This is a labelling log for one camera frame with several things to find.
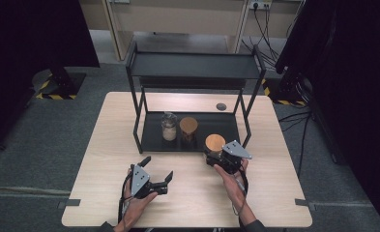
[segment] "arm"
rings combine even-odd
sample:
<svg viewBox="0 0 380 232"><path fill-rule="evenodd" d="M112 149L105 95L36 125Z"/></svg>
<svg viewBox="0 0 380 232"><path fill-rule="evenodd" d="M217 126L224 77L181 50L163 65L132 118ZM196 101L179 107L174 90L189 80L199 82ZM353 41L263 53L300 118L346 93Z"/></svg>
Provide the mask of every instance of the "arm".
<svg viewBox="0 0 380 232"><path fill-rule="evenodd" d="M126 189L124 189L126 198L129 198L131 194L131 188L130 188L130 181L127 181ZM123 219L113 228L110 224L105 222L100 227L100 232L127 232L129 231L141 218L141 215L144 213L145 208L147 207L150 202L156 198L158 194L156 192L153 192L149 194L148 196L137 199L137 198L131 198L129 200L129 206L123 216Z"/></svg>
<svg viewBox="0 0 380 232"><path fill-rule="evenodd" d="M243 159L243 168L245 171L247 170L247 166L248 160ZM235 210L238 212L240 221L243 225L245 225L247 231L266 231L263 224L258 219L256 219L255 214L248 205L243 191L238 186L238 183L242 183L241 174L237 172L235 175L230 175L218 165L214 165L214 168L222 177L226 193L228 194L229 199L232 201Z"/></svg>

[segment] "glass jar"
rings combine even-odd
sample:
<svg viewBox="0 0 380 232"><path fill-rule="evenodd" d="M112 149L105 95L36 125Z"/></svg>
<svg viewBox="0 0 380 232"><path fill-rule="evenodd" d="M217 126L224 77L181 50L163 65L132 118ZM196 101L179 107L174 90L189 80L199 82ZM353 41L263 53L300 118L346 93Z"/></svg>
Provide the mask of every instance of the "glass jar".
<svg viewBox="0 0 380 232"><path fill-rule="evenodd" d="M171 112L164 112L161 120L162 137L172 141L177 137L177 116Z"/></svg>

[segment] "black sleeve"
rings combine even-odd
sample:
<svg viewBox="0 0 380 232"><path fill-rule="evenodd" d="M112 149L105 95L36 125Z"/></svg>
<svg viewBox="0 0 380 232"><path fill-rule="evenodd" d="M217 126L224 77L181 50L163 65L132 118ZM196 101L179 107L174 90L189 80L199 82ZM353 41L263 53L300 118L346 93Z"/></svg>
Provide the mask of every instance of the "black sleeve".
<svg viewBox="0 0 380 232"><path fill-rule="evenodd" d="M256 220L245 226L247 232L265 232L266 228L261 221Z"/></svg>
<svg viewBox="0 0 380 232"><path fill-rule="evenodd" d="M114 232L114 230L112 226L106 221L102 224L102 226L100 226L99 232Z"/></svg>

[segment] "shelf rack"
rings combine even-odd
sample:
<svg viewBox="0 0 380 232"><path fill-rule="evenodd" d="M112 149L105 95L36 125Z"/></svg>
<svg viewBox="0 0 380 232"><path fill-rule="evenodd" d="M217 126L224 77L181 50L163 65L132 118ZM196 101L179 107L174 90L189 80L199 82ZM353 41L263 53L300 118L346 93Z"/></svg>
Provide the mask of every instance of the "shelf rack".
<svg viewBox="0 0 380 232"><path fill-rule="evenodd" d="M133 136L140 154L143 151L202 152L203 141L211 133L219 133L226 141L240 141L235 117L239 105L247 128L243 147L247 146L251 136L248 115L266 72L257 45L251 54L211 54L139 51L137 43L132 42L126 60L126 71L136 113ZM139 79L141 88L139 100L134 87L135 77ZM256 80L256 83L246 106L243 92L249 79ZM177 138L166 141L161 136L161 117L164 112L148 110L145 95L147 88L237 90L238 98L233 111L229 113L173 112L177 115L178 122L188 116L198 121L196 139L192 143L184 142L177 125ZM140 141L137 130L143 108L146 114ZM155 131L159 131L160 136L155 137Z"/></svg>

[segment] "electrical socket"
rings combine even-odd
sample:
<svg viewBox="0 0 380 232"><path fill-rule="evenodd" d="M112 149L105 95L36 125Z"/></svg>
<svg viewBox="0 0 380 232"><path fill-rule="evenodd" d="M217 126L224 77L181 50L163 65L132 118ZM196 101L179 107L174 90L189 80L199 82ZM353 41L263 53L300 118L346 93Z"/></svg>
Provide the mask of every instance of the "electrical socket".
<svg viewBox="0 0 380 232"><path fill-rule="evenodd" d="M255 3L258 4L257 10L266 11L271 9L272 0L251 0L249 8L253 10Z"/></svg>

